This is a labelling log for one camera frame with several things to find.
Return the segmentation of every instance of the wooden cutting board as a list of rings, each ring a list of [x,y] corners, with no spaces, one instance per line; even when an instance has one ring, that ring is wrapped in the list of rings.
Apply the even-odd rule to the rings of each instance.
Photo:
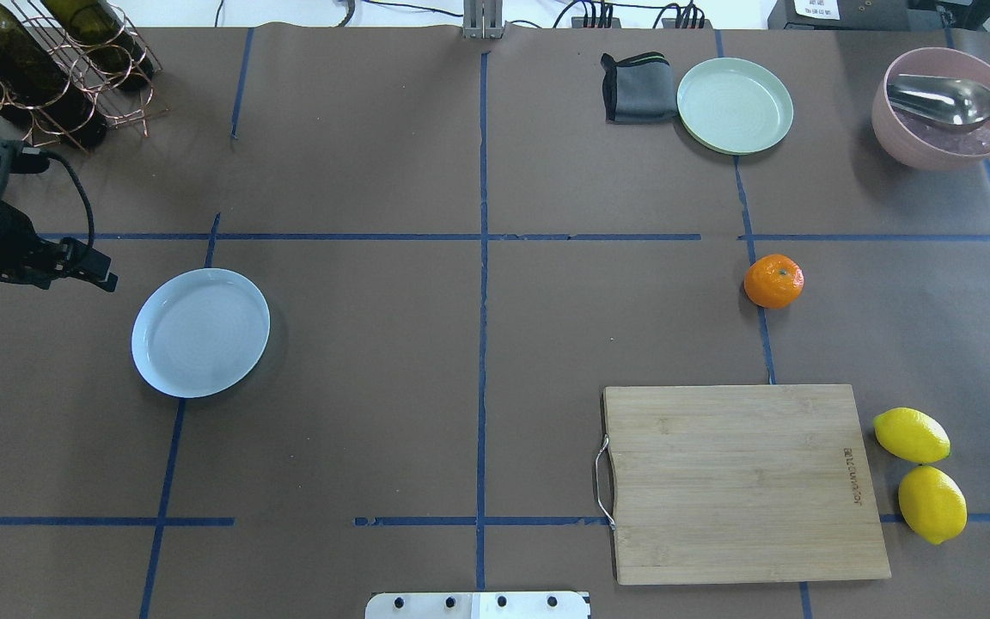
[[[888,579],[849,384],[609,387],[623,585]]]

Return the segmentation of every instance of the light blue plate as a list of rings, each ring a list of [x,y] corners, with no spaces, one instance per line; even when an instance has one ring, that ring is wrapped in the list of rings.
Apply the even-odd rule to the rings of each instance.
[[[765,67],[741,58],[713,58],[683,76],[679,116],[701,144],[743,156],[785,137],[793,125],[793,99]]]
[[[224,391],[258,364],[270,307],[251,279],[198,269],[158,287],[132,328],[132,359],[152,387],[175,397]]]

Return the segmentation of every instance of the pink bowl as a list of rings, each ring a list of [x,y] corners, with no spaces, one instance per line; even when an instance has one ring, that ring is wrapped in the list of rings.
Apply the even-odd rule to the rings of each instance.
[[[946,47],[921,47],[892,60],[889,69],[884,72],[884,78],[881,78],[880,86],[877,86],[877,93],[873,96],[873,132],[877,134],[877,141],[885,151],[895,157],[896,161],[919,169],[965,168],[966,165],[990,156],[990,121],[981,129],[975,130],[974,136],[979,134],[986,136],[986,141],[980,142],[979,148],[975,150],[966,149],[958,152],[963,148],[961,145],[955,145],[955,141],[960,140],[958,134],[951,134],[948,140],[944,134],[935,137],[934,133],[945,132],[924,126],[922,122],[914,119],[908,119],[908,124],[916,131],[927,133],[930,142],[912,133],[912,130],[908,129],[904,121],[892,110],[888,93],[885,91],[889,79],[903,73],[974,79],[990,88],[990,65],[966,52],[948,50]]]

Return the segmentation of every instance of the white metal bracket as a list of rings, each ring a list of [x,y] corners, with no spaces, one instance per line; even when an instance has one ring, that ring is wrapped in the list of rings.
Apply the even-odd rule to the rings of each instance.
[[[590,595],[576,591],[377,594],[365,619],[590,619]]]
[[[503,39],[503,0],[464,0],[465,39]]]

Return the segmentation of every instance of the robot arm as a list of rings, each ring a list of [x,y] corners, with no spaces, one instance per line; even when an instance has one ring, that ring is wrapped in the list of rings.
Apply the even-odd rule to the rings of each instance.
[[[24,212],[3,201],[3,192],[11,173],[38,174],[48,169],[50,160],[65,166],[82,197],[87,212],[86,243],[72,238],[60,239],[59,242],[40,238]],[[55,279],[75,278],[113,292],[117,287],[117,275],[110,273],[109,267],[109,257],[94,249],[94,215],[70,165],[54,152],[0,138],[0,282],[35,285],[47,290]]]

